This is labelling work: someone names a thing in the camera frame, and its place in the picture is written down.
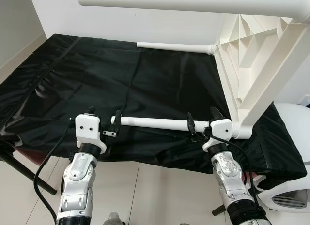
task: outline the white plastic rod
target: white plastic rod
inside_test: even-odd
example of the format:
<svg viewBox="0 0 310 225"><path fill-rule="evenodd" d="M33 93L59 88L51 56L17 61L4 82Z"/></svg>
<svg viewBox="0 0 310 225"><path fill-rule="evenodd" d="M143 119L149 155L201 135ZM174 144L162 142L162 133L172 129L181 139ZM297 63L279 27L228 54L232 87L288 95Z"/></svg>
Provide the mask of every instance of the white plastic rod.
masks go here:
<svg viewBox="0 0 310 225"><path fill-rule="evenodd" d="M209 126L207 121L194 121L196 132L203 132L204 128ZM125 126L149 127L177 131L188 131L187 120L165 120L165 119L149 119L136 117L122 117L121 124Z"/></svg>
<svg viewBox="0 0 310 225"><path fill-rule="evenodd" d="M162 44L162 43L147 43L137 42L137 47L163 49L181 52L199 52L213 55L217 46L216 45L177 45L177 44Z"/></svg>
<svg viewBox="0 0 310 225"><path fill-rule="evenodd" d="M266 15L310 23L310 0L78 0L78 2L83 6Z"/></svg>

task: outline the tiled floor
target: tiled floor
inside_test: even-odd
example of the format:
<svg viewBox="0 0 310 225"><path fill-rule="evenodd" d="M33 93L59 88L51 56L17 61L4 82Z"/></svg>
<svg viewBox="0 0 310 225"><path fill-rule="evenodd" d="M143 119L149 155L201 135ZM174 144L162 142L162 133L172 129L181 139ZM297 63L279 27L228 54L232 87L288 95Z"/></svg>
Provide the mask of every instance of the tiled floor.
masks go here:
<svg viewBox="0 0 310 225"><path fill-rule="evenodd" d="M16 158L35 171L37 166L16 154ZM59 189L68 161L53 157L43 169L42 178ZM4 162L0 162L1 224L53 225L52 218L36 196L32 182ZM180 169L167 169L135 162L103 163L96 168L93 186L92 225L102 225L110 212L118 212L129 225L231 225L229 217L212 216L220 205L217 182L212 175ZM43 191L54 210L60 193ZM307 224L308 214L268 211L273 225Z"/></svg>

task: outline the chair leg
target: chair leg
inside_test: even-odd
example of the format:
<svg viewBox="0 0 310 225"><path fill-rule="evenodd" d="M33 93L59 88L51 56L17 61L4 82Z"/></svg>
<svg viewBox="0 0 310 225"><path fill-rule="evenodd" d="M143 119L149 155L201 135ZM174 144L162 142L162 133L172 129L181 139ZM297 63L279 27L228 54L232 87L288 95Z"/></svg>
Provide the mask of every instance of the chair leg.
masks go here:
<svg viewBox="0 0 310 225"><path fill-rule="evenodd" d="M34 173L26 166L24 166L21 162L19 162L17 159L15 159L10 153L6 152L5 150L0 150L0 159L8 163L10 166L12 166L18 172L23 174L25 177L33 181ZM38 179L38 185L41 186L47 192L49 192L51 195L55 195L57 193L57 190L55 190L41 178Z"/></svg>
<svg viewBox="0 0 310 225"><path fill-rule="evenodd" d="M225 212L225 211L226 211L226 209L225 209L224 205L222 205L222 206L219 206L218 208L214 209L214 210L212 211L212 214L213 214L214 216L217 216L217 215L219 215L219 214L222 214L222 213Z"/></svg>

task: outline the black cloth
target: black cloth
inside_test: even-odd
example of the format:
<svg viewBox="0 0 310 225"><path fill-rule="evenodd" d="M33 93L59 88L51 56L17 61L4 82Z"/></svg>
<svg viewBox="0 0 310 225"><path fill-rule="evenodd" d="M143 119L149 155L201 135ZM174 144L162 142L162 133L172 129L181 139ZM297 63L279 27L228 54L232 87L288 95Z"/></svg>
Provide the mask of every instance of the black cloth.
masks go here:
<svg viewBox="0 0 310 225"><path fill-rule="evenodd" d="M55 34L0 85L0 145L48 153L68 119L96 107L101 123L123 116L210 120L215 106L230 117L213 56L137 48L136 43ZM262 115L243 147L257 174L277 185L307 174L274 105ZM201 142L188 132L122 126L108 138L100 161L138 161L212 173ZM232 152L247 169L241 153ZM55 155L77 150L71 130Z"/></svg>

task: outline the white wall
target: white wall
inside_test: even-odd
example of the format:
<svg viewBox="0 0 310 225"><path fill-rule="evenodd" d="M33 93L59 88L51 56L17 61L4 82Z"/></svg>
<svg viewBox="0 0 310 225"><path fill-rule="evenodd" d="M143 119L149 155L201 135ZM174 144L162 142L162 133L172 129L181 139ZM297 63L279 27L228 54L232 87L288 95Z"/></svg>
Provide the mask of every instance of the white wall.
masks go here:
<svg viewBox="0 0 310 225"><path fill-rule="evenodd" d="M0 0L0 68L43 33L31 0Z"/></svg>
<svg viewBox="0 0 310 225"><path fill-rule="evenodd" d="M43 29L123 41L213 44L222 14L129 8L85 7L77 0L32 0Z"/></svg>
<svg viewBox="0 0 310 225"><path fill-rule="evenodd" d="M310 95L310 55L287 82L275 102L298 104L306 94Z"/></svg>

